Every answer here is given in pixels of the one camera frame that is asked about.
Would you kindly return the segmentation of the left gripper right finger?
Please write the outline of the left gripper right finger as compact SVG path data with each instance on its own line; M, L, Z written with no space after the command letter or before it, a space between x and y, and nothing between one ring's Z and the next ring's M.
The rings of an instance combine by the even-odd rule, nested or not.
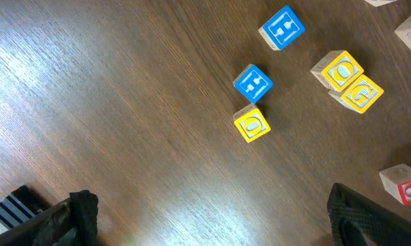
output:
M332 186L327 211L334 245L411 245L411 222L344 184Z

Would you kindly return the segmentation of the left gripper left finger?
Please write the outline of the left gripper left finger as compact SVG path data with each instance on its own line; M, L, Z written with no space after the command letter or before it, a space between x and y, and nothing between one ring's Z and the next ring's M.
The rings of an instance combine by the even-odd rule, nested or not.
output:
M82 190L0 234L6 245L97 245L98 196Z

